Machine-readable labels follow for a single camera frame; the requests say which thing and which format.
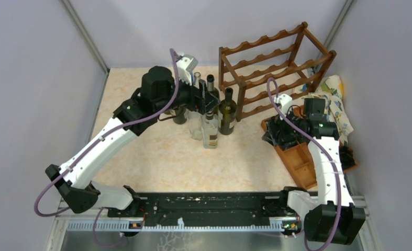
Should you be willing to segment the clear whisky bottle black label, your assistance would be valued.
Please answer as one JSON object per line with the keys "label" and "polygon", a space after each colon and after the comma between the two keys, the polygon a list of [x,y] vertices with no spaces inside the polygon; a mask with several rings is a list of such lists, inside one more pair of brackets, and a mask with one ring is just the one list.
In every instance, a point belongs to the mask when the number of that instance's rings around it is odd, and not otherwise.
{"label": "clear whisky bottle black label", "polygon": [[208,112],[202,118],[203,147],[216,149],[218,145],[218,118],[213,112]]}

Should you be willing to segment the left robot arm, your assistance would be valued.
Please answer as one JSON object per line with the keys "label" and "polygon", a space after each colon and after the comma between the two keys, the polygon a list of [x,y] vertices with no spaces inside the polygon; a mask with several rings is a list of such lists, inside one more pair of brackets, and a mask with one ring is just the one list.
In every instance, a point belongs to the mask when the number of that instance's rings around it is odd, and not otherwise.
{"label": "left robot arm", "polygon": [[157,123],[166,110],[185,108],[205,114],[218,103],[206,85],[191,85],[173,76],[168,68],[154,66],[142,76],[141,86],[114,111],[98,135],[67,162],[47,167],[46,175],[76,214],[100,207],[135,216],[141,203],[129,186],[106,186],[93,182],[93,177],[119,150]]}

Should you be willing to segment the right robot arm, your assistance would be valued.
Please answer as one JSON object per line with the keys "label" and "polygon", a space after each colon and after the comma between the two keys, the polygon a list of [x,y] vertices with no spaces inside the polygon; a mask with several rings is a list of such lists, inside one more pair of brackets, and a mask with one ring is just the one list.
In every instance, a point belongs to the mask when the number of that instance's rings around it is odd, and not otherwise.
{"label": "right robot arm", "polygon": [[292,100],[273,100],[278,114],[266,122],[263,140],[286,151],[305,143],[312,157],[318,183],[318,201],[306,191],[290,190],[279,200],[284,215],[295,212],[303,220],[305,240],[350,245],[365,222],[365,211],[355,206],[347,189],[340,159],[340,135],[325,114],[325,100],[306,98],[304,115],[294,115]]}

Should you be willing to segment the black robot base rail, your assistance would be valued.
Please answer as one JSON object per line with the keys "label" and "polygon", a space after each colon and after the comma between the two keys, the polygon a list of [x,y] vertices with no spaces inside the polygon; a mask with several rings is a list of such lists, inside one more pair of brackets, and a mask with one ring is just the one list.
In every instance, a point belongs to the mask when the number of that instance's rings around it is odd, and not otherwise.
{"label": "black robot base rail", "polygon": [[287,207],[286,191],[274,192],[142,192],[124,209],[108,209],[109,218],[144,218],[147,227],[261,227],[271,219],[299,222]]}

